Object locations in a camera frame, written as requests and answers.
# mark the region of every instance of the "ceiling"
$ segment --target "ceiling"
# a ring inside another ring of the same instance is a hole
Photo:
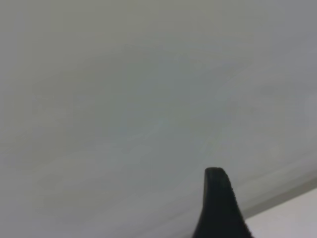
[[[4,0],[0,230],[183,237],[317,175],[317,1]]]

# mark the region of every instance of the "black object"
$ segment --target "black object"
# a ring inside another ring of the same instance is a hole
[[[222,168],[205,169],[203,209],[192,238],[253,238]]]

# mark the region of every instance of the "wall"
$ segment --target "wall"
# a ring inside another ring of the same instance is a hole
[[[247,220],[256,238],[317,237],[317,189]]]

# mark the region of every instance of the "white wall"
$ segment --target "white wall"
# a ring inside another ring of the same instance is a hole
[[[256,238],[317,237],[317,189],[247,220]]]

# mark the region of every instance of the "white ceiling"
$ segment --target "white ceiling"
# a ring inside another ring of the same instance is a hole
[[[243,209],[316,174],[316,9],[1,1],[1,235],[181,237],[206,167]]]

